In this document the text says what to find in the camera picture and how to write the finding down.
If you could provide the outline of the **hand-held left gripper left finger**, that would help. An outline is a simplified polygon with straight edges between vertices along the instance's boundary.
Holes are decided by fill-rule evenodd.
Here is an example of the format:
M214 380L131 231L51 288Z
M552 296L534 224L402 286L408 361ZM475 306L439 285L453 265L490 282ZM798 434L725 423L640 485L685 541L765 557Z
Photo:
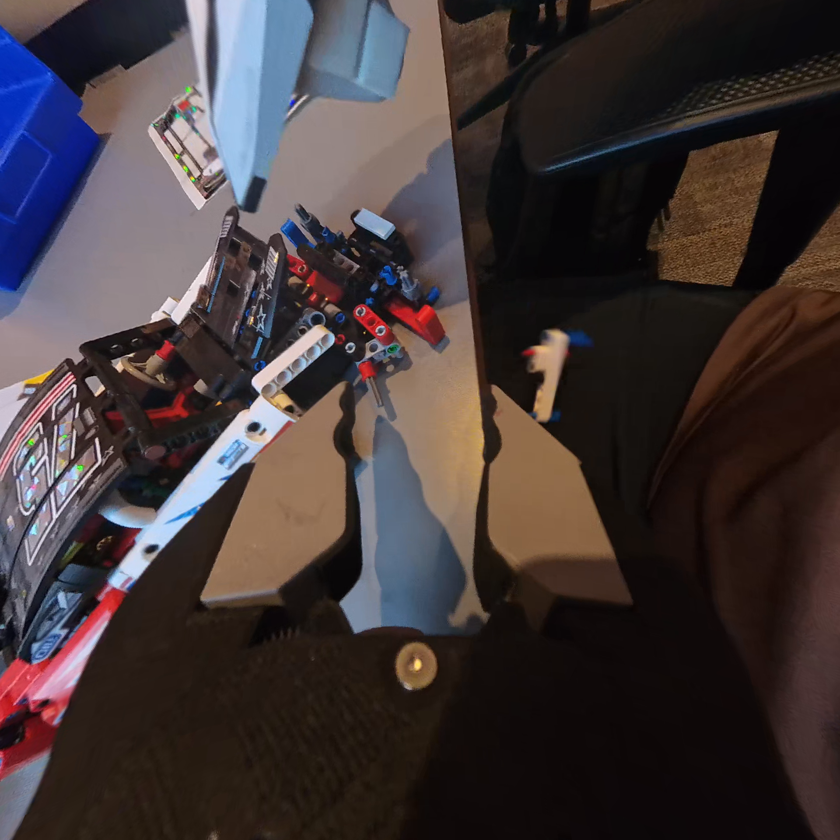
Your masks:
M257 456L206 581L208 607L340 602L362 571L354 389L342 382Z

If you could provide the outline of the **white brick beam piece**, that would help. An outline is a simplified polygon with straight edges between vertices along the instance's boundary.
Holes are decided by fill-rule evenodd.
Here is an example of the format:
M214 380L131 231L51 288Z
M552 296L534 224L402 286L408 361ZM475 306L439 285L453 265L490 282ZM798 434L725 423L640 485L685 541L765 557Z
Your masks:
M556 422L560 416L553 406L570 349L592 346L592 339L581 330L565 332L560 329L546 329L541 331L539 343L522 352L528 373L542 377L531 411L531 416L538 423L545 425Z

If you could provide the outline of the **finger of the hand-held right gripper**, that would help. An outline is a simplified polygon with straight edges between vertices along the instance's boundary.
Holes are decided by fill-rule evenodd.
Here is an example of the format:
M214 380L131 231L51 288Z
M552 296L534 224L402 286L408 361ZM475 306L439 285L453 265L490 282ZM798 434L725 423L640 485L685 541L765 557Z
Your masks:
M255 212L312 30L308 1L188 1L198 88L236 204Z

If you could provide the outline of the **toy brick race car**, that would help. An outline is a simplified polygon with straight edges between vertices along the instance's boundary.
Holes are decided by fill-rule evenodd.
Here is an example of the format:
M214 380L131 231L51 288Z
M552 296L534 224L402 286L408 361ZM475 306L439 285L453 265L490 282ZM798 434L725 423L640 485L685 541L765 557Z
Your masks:
M226 481L347 370L380 400L394 323L445 339L394 224L296 212L264 241L231 207L183 301L28 384L2 438L2 779L49 752L126 594Z

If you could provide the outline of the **grey desk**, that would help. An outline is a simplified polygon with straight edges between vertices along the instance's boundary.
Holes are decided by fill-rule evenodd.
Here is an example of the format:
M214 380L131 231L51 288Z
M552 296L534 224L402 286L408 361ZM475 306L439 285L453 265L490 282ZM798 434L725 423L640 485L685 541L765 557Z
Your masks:
M397 225L414 275L441 290L446 341L397 330L406 357L379 379L385 406L356 391L364 566L343 607L355 630L473 633L484 617L472 577L483 438L442 21L437 2L392 7L411 30L394 99L307 105L246 227L267 238L300 203L347 231L350 212L368 208ZM2 386L139 324L203 267L231 190L195 209L147 134L195 81L184 35L83 95L82 117L105 142L34 272L2 292Z

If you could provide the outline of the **brown sweater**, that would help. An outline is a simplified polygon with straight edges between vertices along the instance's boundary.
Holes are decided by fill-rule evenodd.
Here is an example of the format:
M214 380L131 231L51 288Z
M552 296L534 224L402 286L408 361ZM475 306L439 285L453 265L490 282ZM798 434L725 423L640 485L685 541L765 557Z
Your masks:
M838 293L773 287L740 312L670 439L650 512L737 646L814 834L838 838Z

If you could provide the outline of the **black office chair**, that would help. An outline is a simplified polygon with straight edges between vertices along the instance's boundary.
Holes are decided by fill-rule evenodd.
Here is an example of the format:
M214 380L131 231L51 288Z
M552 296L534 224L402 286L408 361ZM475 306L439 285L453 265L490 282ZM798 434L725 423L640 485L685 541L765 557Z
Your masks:
M771 287L838 209L838 2L568 2L510 81L486 216L500 280L623 275L692 151L776 132L735 286Z

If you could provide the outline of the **holographic sticker sheet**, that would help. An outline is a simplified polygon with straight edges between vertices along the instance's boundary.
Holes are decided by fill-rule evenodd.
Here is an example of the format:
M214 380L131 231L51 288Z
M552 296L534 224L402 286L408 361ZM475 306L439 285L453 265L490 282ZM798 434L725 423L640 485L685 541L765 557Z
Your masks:
M196 209L226 184L203 95L195 85L171 100L150 123L148 135Z

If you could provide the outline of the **blue plastic bin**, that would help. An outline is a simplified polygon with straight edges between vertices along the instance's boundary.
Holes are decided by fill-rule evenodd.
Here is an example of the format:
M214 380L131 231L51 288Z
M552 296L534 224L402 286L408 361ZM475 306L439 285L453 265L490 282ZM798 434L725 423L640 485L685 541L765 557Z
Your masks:
M1 30L1 288L14 291L88 168L99 137L81 99Z

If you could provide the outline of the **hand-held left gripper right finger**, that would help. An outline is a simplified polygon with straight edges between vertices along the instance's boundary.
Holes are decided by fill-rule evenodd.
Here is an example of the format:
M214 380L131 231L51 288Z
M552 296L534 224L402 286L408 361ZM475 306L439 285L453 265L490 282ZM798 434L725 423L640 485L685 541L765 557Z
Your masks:
M629 607L620 570L579 460L499 387L482 397L484 467L474 580L483 607L514 595Z

